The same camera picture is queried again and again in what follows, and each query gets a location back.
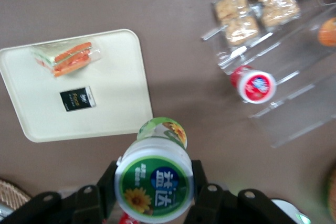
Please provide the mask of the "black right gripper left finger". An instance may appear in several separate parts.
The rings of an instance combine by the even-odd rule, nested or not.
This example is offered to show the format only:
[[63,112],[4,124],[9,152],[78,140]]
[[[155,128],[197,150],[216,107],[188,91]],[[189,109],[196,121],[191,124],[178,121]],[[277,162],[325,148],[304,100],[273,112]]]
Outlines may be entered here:
[[106,223],[114,204],[116,161],[112,161],[95,185],[80,188],[75,197],[75,223]]

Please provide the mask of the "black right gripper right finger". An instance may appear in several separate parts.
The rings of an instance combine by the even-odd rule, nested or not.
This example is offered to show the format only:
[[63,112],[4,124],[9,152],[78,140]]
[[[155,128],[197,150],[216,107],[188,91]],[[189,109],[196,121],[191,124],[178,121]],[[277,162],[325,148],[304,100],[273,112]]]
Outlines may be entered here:
[[209,183],[200,160],[192,160],[194,174],[194,205],[189,209],[185,223],[222,223],[223,189]]

